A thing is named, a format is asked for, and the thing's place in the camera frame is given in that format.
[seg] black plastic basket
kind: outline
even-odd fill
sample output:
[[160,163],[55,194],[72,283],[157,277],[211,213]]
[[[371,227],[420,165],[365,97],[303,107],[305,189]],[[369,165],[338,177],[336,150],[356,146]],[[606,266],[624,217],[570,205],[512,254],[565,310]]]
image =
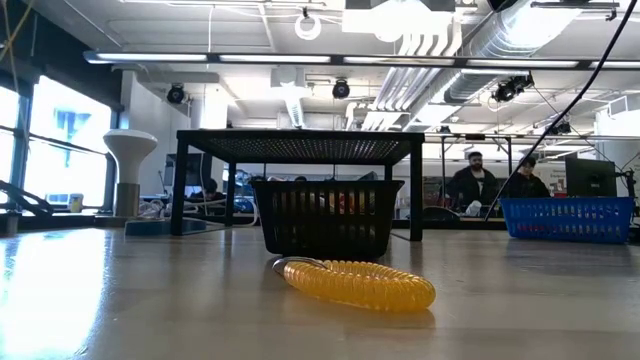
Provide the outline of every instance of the black plastic basket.
[[403,181],[253,182],[267,250],[320,259],[387,251]]

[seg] black metal table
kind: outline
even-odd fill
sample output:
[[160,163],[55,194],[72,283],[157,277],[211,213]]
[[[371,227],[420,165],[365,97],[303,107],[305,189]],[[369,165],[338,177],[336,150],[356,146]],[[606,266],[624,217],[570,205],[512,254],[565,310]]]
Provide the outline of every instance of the black metal table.
[[[385,180],[393,166],[410,158],[411,241],[422,240],[422,143],[424,134],[320,130],[181,130],[173,185],[171,234],[182,235],[189,146],[229,163],[234,179],[240,163],[383,165]],[[225,225],[233,219],[235,187],[227,188]]]

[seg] basket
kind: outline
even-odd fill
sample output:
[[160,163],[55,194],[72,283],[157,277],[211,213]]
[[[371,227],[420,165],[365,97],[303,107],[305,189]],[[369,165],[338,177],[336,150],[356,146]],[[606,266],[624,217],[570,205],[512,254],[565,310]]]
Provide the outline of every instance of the basket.
[[267,250],[319,259],[387,251],[403,181],[253,182]]
[[625,243],[634,201],[628,197],[501,199],[515,238]]

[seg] coiled tube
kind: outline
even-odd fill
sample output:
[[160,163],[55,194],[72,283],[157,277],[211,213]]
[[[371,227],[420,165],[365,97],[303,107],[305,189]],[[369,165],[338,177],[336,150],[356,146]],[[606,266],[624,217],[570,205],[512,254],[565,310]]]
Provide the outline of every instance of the coiled tube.
[[284,266],[283,276],[305,294],[371,310],[423,311],[436,298],[426,279],[372,263],[293,260]]

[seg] white lamp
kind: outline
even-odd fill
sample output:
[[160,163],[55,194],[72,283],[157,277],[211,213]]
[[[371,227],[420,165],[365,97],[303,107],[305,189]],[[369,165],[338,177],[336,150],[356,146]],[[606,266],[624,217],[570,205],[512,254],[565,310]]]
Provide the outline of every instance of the white lamp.
[[115,216],[138,216],[140,164],[158,140],[145,132],[125,129],[111,130],[103,139],[118,164]]

